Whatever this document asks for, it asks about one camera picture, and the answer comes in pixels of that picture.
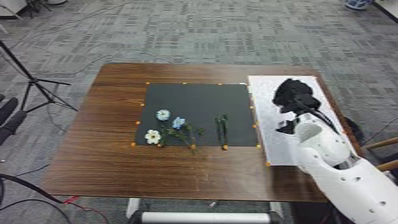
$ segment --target tripod stand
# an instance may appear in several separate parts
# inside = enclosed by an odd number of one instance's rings
[[[77,108],[72,106],[72,104],[65,101],[65,99],[57,96],[57,94],[47,89],[47,87],[41,85],[41,82],[47,82],[47,83],[54,83],[56,85],[72,85],[70,83],[65,83],[65,82],[57,82],[57,81],[52,81],[52,80],[47,80],[47,79],[38,79],[34,76],[33,76],[33,74],[31,74],[31,72],[29,72],[29,70],[27,70],[27,68],[25,68],[25,66],[24,66],[24,64],[22,64],[22,62],[20,62],[20,60],[18,60],[18,58],[17,58],[17,56],[15,56],[15,54],[13,54],[13,52],[11,52],[11,50],[10,50],[10,48],[8,48],[8,46],[6,46],[6,44],[4,44],[4,41],[0,40],[0,47],[2,47],[2,49],[4,49],[4,51],[6,51],[6,53],[8,53],[8,55],[10,55],[10,57],[11,57],[11,59],[13,59],[13,62],[17,63],[17,65],[18,65],[18,68],[20,68],[20,70],[22,70],[22,74],[25,75],[25,77],[29,78],[29,86],[27,86],[27,90],[25,90],[25,95],[24,95],[24,101],[22,101],[22,110],[25,111],[25,105],[27,105],[27,99],[29,99],[29,93],[31,93],[31,89],[33,89],[33,87],[36,87],[38,89],[40,89],[40,92],[41,92],[41,94],[45,95],[45,98],[47,98],[47,102],[45,103],[41,103],[34,108],[31,108],[29,110],[27,110],[27,113],[29,112],[33,112],[34,110],[38,110],[41,107],[45,107],[49,104],[57,104],[59,106],[63,106],[63,107],[66,107],[68,109],[72,109],[72,110],[75,110],[75,111],[79,111],[77,110]]]

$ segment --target green leaf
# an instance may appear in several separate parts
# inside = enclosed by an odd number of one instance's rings
[[[198,133],[200,136],[205,135],[205,131],[207,131],[205,128],[198,128],[196,133]]]

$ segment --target white flower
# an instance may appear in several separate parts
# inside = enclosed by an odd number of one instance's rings
[[[146,139],[148,139],[148,144],[159,144],[159,140],[161,140],[161,134],[157,130],[148,130],[146,133]]]
[[[171,111],[169,110],[161,110],[157,112],[157,118],[161,121],[168,121],[171,118]]]

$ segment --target white paper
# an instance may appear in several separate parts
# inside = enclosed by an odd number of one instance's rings
[[[260,122],[260,132],[264,138],[264,148],[267,154],[267,161],[272,166],[296,166],[297,165],[297,146],[299,139],[296,135],[285,134],[276,131],[280,123],[287,120],[294,120],[294,112],[281,114],[280,107],[272,103],[274,94],[280,85],[285,80],[292,78],[301,80],[313,88],[315,98],[322,102],[320,111],[329,117],[336,129],[345,138],[345,142],[351,142],[347,135],[344,134],[344,126],[340,124],[338,116],[333,111],[333,107],[328,101],[328,97],[313,76],[249,76],[249,90],[253,94],[256,117]]]

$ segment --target blue flower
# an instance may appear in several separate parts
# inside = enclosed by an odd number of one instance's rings
[[[177,117],[173,121],[173,128],[180,129],[185,125],[185,119],[182,117]]]

